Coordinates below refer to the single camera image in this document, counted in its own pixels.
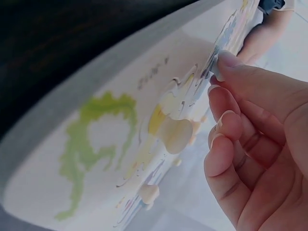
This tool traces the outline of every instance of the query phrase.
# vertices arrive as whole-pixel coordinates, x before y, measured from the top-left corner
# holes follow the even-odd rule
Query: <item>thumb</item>
[[[218,68],[232,91],[279,119],[293,159],[308,177],[308,83],[246,66],[226,51],[218,56]]]

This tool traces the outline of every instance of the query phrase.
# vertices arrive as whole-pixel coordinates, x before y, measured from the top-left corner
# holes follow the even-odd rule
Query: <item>person's arm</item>
[[[288,1],[281,10],[273,10],[265,16],[263,22],[254,27],[244,40],[243,47],[238,57],[246,64],[253,64],[271,46],[277,42],[283,34],[294,11],[294,0]]]
[[[270,15],[264,17],[262,25],[270,27],[277,34],[281,35],[288,26],[292,14],[293,14],[292,10],[286,10],[286,11],[273,10]]]

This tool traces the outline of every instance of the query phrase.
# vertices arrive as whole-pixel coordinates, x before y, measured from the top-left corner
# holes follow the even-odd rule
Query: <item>green paint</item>
[[[116,146],[111,145],[101,148],[97,153],[90,145],[87,128],[91,122],[97,121],[105,114],[117,116],[123,114],[129,124],[129,133],[122,146],[121,156],[118,159],[116,169],[121,168],[123,158],[131,146],[136,133],[137,113],[136,101],[126,94],[120,98],[112,97],[111,92],[107,92],[101,98],[92,98],[80,110],[80,119],[71,123],[66,132],[69,140],[66,143],[65,152],[60,158],[60,175],[72,182],[73,188],[70,195],[71,206],[67,211],[60,212],[55,216],[59,221],[72,217],[79,205],[84,187],[84,177],[93,166],[101,159],[109,159],[104,171],[109,170],[116,156]],[[80,170],[78,166],[83,166],[85,170]]]

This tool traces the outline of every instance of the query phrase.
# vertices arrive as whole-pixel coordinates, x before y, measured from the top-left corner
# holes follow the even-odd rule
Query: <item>hand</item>
[[[218,57],[205,175],[238,231],[308,230],[308,83]]]
[[[244,40],[237,57],[248,65],[254,64],[278,40],[279,30],[272,26],[259,24],[254,27]]]

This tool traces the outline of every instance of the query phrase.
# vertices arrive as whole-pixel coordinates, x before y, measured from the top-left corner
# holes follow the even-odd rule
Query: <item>finger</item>
[[[205,158],[206,180],[220,207],[232,224],[236,224],[250,197],[251,191],[240,180],[232,165],[233,143],[223,135],[213,140]]]
[[[308,177],[308,83],[245,66],[228,52],[220,54],[218,67],[230,88],[283,124],[293,159]]]
[[[223,88],[228,88],[226,82],[219,82],[215,76],[211,77],[210,82],[212,85],[219,85]],[[257,130],[276,141],[279,145],[283,146],[285,144],[283,125],[275,116],[252,102],[242,99],[235,92],[232,92],[231,94],[238,103],[241,112],[245,114]]]
[[[237,94],[269,111],[282,124],[294,110],[308,103],[307,83],[246,66],[227,51],[219,54],[218,68]]]
[[[298,201],[299,194],[294,195],[293,193],[295,191],[298,193],[298,191],[293,189],[301,189],[302,180],[303,175],[294,169],[293,162],[277,161],[256,184],[242,212],[238,227],[241,227],[243,231],[255,230],[256,227],[259,227],[258,225],[272,216],[274,211],[278,211],[278,209],[289,204],[290,200],[292,201],[291,204],[294,204],[295,200]]]
[[[226,111],[219,119],[217,125],[212,128],[209,134],[209,146],[218,134],[229,138],[234,144],[233,166],[241,181],[253,189],[259,177],[264,173],[264,168],[245,154],[238,139],[242,134],[242,122],[239,115],[232,111]]]
[[[245,129],[240,144],[248,156],[268,169],[276,161],[282,146],[256,130],[244,114],[241,114],[241,119]]]
[[[213,117],[217,122],[222,114],[228,110],[240,115],[241,110],[234,100],[231,93],[225,89],[219,87],[219,85],[212,85],[208,89],[209,104]]]
[[[235,152],[235,159],[243,159],[246,153],[256,160],[258,165],[262,166],[262,169],[269,168],[277,159],[282,147],[272,139],[260,134],[250,120],[244,114],[241,114],[236,100],[227,89],[212,85],[209,88],[209,102],[216,121],[226,110],[234,110],[237,111],[238,115],[241,115],[243,133],[240,144],[244,152],[241,150]]]
[[[212,140],[216,134],[223,134],[228,137],[232,142],[238,140],[243,132],[241,117],[233,111],[225,111],[217,125],[215,125],[208,135],[208,146],[210,147]]]

